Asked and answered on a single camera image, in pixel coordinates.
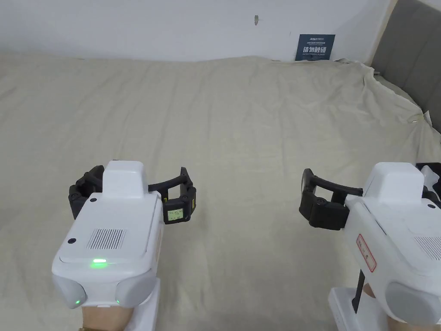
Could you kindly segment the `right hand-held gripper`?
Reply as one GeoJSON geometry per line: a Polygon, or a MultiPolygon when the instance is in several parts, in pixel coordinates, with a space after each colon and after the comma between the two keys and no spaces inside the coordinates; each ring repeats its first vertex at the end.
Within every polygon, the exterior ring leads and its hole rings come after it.
{"type": "Polygon", "coordinates": [[[363,273],[357,288],[329,293],[340,331],[386,331],[387,315],[411,326],[440,324],[440,208],[439,162],[380,162],[364,190],[303,171],[299,213],[314,228],[343,229],[363,273]],[[331,200],[316,196],[317,187],[331,200]],[[366,283],[375,298],[363,292],[366,283]]]}

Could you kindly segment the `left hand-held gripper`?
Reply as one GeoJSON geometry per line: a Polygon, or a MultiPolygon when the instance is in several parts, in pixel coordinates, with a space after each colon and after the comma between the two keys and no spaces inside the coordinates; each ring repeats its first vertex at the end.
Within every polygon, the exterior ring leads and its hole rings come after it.
{"type": "Polygon", "coordinates": [[[163,222],[188,222],[196,208],[187,169],[148,185],[141,162],[113,160],[84,173],[70,186],[68,201],[75,221],[52,264],[67,307],[134,308],[127,329],[155,330],[163,222]],[[180,196],[170,199],[169,189],[177,186],[180,196]]]}

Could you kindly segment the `person's left hand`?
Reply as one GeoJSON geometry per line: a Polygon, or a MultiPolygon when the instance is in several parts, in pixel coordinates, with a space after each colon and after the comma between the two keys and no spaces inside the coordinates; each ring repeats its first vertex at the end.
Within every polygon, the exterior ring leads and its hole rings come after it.
{"type": "Polygon", "coordinates": [[[134,313],[133,308],[119,306],[82,308],[81,331],[123,331],[134,313]]]}

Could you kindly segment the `person's right hand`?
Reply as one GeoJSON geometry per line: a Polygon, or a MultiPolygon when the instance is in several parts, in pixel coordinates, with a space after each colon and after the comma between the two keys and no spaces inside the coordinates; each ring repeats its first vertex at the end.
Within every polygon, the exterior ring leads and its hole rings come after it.
{"type": "MultiPolygon", "coordinates": [[[[366,293],[371,298],[375,298],[375,295],[374,295],[374,293],[368,283],[366,283],[364,285],[363,292],[366,293]]],[[[388,315],[386,317],[387,317],[386,320],[387,320],[388,331],[417,331],[418,330],[417,327],[411,326],[407,323],[402,323],[397,320],[394,320],[391,317],[389,317],[388,315]]]]}

